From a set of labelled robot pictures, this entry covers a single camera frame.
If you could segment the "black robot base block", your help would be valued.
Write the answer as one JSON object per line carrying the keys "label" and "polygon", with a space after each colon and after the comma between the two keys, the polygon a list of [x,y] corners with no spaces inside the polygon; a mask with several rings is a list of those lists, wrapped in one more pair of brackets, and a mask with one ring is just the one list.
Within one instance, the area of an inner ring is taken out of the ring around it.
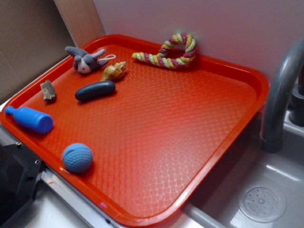
{"label": "black robot base block", "polygon": [[0,226],[7,227],[35,200],[43,161],[25,145],[0,147]]}

